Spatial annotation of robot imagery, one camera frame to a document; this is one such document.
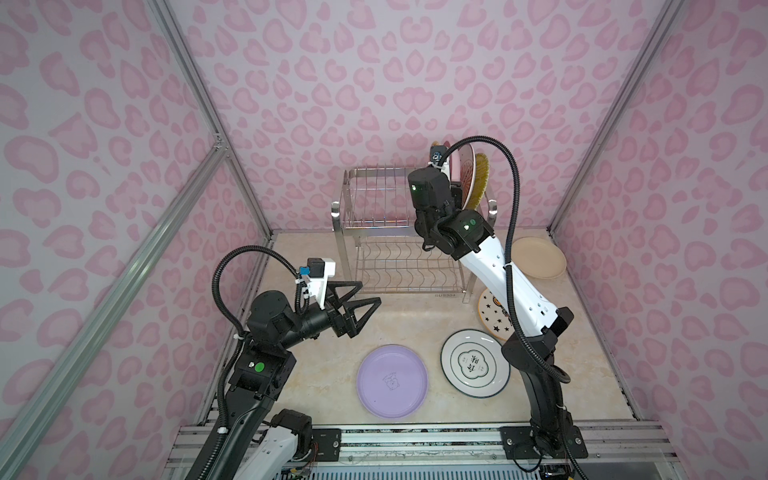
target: wire rack slot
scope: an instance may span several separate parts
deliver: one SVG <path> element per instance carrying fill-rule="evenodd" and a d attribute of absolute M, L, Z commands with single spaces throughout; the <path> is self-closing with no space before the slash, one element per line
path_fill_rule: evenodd
<path fill-rule="evenodd" d="M 460 293 L 471 288 L 459 262 L 438 249 L 425 252 L 413 228 L 408 174 L 414 167 L 345 170 L 331 203 L 331 218 L 346 278 L 362 281 L 365 293 Z M 495 200 L 486 191 L 488 221 Z M 355 240 L 354 265 L 345 237 Z"/>

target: pink leopard print wall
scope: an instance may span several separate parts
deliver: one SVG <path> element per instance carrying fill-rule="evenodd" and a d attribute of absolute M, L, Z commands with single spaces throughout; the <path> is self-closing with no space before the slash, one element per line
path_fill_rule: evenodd
<path fill-rule="evenodd" d="M 20 478 L 159 477 L 179 427 L 192 423 L 217 375 L 230 331 L 211 298 L 211 274 L 227 252 L 259 241 L 223 165 Z M 223 273 L 231 310 L 255 260 L 241 255 Z"/>
<path fill-rule="evenodd" d="M 141 0 L 0 12 L 2 435 L 212 138 Z"/>
<path fill-rule="evenodd" d="M 766 25 L 690 4 L 558 234 L 691 480 L 768 478 Z"/>
<path fill-rule="evenodd" d="M 515 152 L 519 222 L 547 225 L 663 2 L 171 3 L 270 225 L 296 229 L 330 227 L 341 169 L 470 134 Z"/>

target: wires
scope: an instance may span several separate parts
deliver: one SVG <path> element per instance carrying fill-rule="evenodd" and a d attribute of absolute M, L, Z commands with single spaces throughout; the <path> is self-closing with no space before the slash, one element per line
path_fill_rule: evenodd
<path fill-rule="evenodd" d="M 568 425 L 568 410 L 563 406 L 563 392 L 560 389 L 557 389 L 559 393 L 557 394 L 557 398 L 555 401 L 557 402 L 558 410 L 560 410 L 559 420 L 560 420 L 560 436 L 563 442 L 563 449 L 565 450 L 565 456 L 568 457 L 568 460 L 571 461 L 571 464 L 574 466 L 574 470 L 581 476 L 581 480 L 589 480 L 589 477 L 586 476 L 584 471 L 581 469 L 581 466 L 576 461 L 576 458 L 574 457 L 573 453 L 571 452 L 570 447 L 568 447 L 568 439 L 565 437 L 565 426 Z"/>
<path fill-rule="evenodd" d="M 320 446 L 317 445 L 317 443 L 313 442 L 310 445 L 310 450 L 307 452 L 306 455 L 304 455 L 304 458 L 311 455 L 310 460 L 308 460 L 304 465 L 301 467 L 293 467 L 288 471 L 289 478 L 306 478 L 309 477 L 312 474 L 312 468 L 316 464 L 317 460 L 317 451 L 320 450 Z"/>
<path fill-rule="evenodd" d="M 523 445 L 521 443 L 515 443 L 512 446 L 512 461 L 515 463 L 515 466 L 519 469 L 521 469 L 525 473 L 533 473 L 538 470 L 538 468 L 541 466 L 541 459 L 544 458 L 544 453 L 539 452 L 538 454 L 538 462 L 536 463 L 536 466 L 534 468 L 522 468 L 520 464 L 518 463 L 518 460 L 515 458 L 515 452 L 517 451 L 518 447 L 520 445 Z"/>
<path fill-rule="evenodd" d="M 208 474 L 210 473 L 210 470 L 213 468 L 214 464 L 216 463 L 216 458 L 219 456 L 219 453 L 221 452 L 221 449 L 224 446 L 224 443 L 227 439 L 227 433 L 229 432 L 229 409 L 227 408 L 227 402 L 225 397 L 226 391 L 227 391 L 227 376 L 229 375 L 230 370 L 234 366 L 237 359 L 240 357 L 240 352 L 243 351 L 243 345 L 245 343 L 245 329 L 243 328 L 243 325 L 240 323 L 240 321 L 235 317 L 235 315 L 232 314 L 232 312 L 229 311 L 226 305 L 224 305 L 224 301 L 221 299 L 221 291 L 220 291 L 220 281 L 221 281 L 221 274 L 224 272 L 224 269 L 227 267 L 227 264 L 232 261 L 234 257 L 237 257 L 238 255 L 241 255 L 242 253 L 246 252 L 259 252 L 259 253 L 265 253 L 269 255 L 270 257 L 276 259 L 281 264 L 283 264 L 284 267 L 288 269 L 290 274 L 298 280 L 296 283 L 296 297 L 293 301 L 293 309 L 297 313 L 302 313 L 309 305 L 309 299 L 307 299 L 303 306 L 302 306 L 302 296 L 303 292 L 306 289 L 306 283 L 301 280 L 301 275 L 299 275 L 299 272 L 296 271 L 296 269 L 291 265 L 288 260 L 286 260 L 282 255 L 277 253 L 276 251 L 262 247 L 260 245 L 246 245 L 244 247 L 236 248 L 235 250 L 232 250 L 227 255 L 224 256 L 223 259 L 219 262 L 219 265 L 214 270 L 214 278 L 211 281 L 211 292 L 214 296 L 214 303 L 216 303 L 216 307 L 219 309 L 219 311 L 224 315 L 227 320 L 230 321 L 235 327 L 235 330 L 237 331 L 237 344 L 235 345 L 235 351 L 230 357 L 230 359 L 227 361 L 227 364 L 224 366 L 223 371 L 221 372 L 221 375 L 219 377 L 219 382 L 217 385 L 217 393 L 216 393 L 216 401 L 219 406 L 219 418 L 217 420 L 216 426 L 217 430 L 219 431 L 219 436 L 216 439 L 216 443 L 214 444 L 213 449 L 210 452 L 210 455 L 208 456 L 208 460 L 206 460 L 205 464 L 203 465 L 203 468 L 200 470 L 200 474 L 197 476 L 197 480 L 205 480 L 208 478 Z"/>
<path fill-rule="evenodd" d="M 509 312 L 509 321 L 515 328 L 515 333 L 520 339 L 520 343 L 523 345 L 523 348 L 525 348 L 525 351 L 528 352 L 528 355 L 534 360 L 534 362 L 536 362 L 539 368 L 544 370 L 547 374 L 558 380 L 560 383 L 570 383 L 571 377 L 568 376 L 566 372 L 554 365 L 547 363 L 541 357 L 541 355 L 539 355 L 536 350 L 533 349 L 531 342 L 528 341 L 528 337 L 525 336 L 522 327 L 520 327 L 520 321 L 518 320 L 518 315 L 515 311 L 515 298 L 512 292 L 512 258 L 510 252 L 512 249 L 512 237 L 515 235 L 515 225 L 518 222 L 518 207 L 520 204 L 520 173 L 518 172 L 518 164 L 515 162 L 515 157 L 512 156 L 512 153 L 502 142 L 496 140 L 495 138 L 486 137 L 485 135 L 475 135 L 474 137 L 467 137 L 457 141 L 451 145 L 451 147 L 449 147 L 448 151 L 445 152 L 444 157 L 450 157 L 451 153 L 454 151 L 458 150 L 466 144 L 473 142 L 491 144 L 498 148 L 509 162 L 509 167 L 512 169 L 512 180 L 515 183 L 515 191 L 512 197 L 512 214 L 509 220 L 509 229 L 507 230 L 507 240 L 504 248 L 504 261 L 506 263 L 504 270 L 507 274 L 507 311 Z"/>

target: beige plate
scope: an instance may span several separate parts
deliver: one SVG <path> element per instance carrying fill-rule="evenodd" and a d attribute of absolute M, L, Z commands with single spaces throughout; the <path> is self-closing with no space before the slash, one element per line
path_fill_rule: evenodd
<path fill-rule="evenodd" d="M 523 237 L 512 244 L 512 261 L 534 278 L 555 278 L 565 271 L 565 255 L 549 240 Z"/>

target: black bracket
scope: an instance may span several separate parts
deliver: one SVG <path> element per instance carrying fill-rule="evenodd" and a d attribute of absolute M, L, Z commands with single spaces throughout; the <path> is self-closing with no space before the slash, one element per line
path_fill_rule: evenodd
<path fill-rule="evenodd" d="M 338 462 L 341 452 L 340 429 L 312 429 L 312 443 L 317 444 L 316 462 Z"/>
<path fill-rule="evenodd" d="M 502 434 L 502 446 L 507 460 L 538 460 L 541 453 L 534 448 L 534 441 L 531 437 L 531 427 L 501 427 L 499 431 Z M 584 443 L 584 437 L 581 436 L 581 430 L 577 426 L 572 426 L 571 431 L 565 436 L 568 442 L 568 449 L 574 458 L 587 458 L 587 445 Z M 565 457 L 562 454 L 553 455 L 553 457 Z"/>

